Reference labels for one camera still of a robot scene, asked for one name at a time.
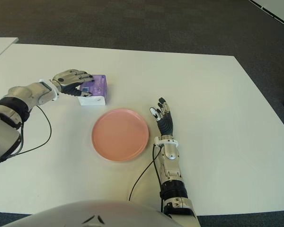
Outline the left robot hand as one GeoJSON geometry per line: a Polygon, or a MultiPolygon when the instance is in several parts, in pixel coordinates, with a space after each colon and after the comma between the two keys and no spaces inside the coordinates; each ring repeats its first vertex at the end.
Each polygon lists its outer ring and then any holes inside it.
{"type": "Polygon", "coordinates": [[[85,71],[81,70],[66,70],[64,72],[56,74],[51,82],[57,87],[58,91],[71,95],[71,96],[92,96],[91,92],[80,91],[77,89],[78,86],[85,82],[93,82],[93,76],[85,71]]]}

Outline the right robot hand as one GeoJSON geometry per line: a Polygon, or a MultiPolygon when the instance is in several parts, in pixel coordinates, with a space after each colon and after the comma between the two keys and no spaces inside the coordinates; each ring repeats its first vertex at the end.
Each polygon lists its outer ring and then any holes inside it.
{"type": "Polygon", "coordinates": [[[168,103],[164,98],[160,98],[158,102],[159,108],[150,108],[150,113],[157,122],[161,136],[173,136],[173,120],[168,103]]]}

